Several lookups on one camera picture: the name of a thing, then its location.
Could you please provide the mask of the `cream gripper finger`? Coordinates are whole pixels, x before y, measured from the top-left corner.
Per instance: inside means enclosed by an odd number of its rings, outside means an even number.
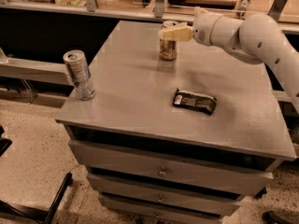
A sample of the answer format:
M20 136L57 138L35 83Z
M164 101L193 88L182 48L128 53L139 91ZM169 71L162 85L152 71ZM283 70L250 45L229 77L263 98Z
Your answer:
M158 37L167 41L190 41L193 39L193 28L186 22L179 23L169 28L163 28L158 32Z

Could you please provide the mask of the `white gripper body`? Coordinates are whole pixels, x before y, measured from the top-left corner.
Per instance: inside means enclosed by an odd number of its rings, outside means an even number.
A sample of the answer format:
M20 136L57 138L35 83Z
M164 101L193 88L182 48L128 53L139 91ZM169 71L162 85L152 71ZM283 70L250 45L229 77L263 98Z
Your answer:
M201 7L194 9L194 20L192 22L194 40L205 46L216 46L215 26L222 17L220 13L209 12Z

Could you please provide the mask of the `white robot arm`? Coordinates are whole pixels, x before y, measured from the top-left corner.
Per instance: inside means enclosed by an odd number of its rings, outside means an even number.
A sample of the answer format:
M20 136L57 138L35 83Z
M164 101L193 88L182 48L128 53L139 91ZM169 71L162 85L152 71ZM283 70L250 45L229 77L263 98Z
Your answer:
M244 63L267 64L299 112L299 53L270 16L253 14L239 20L197 7L192 25L182 22L160 30L158 36L168 41L193 39Z

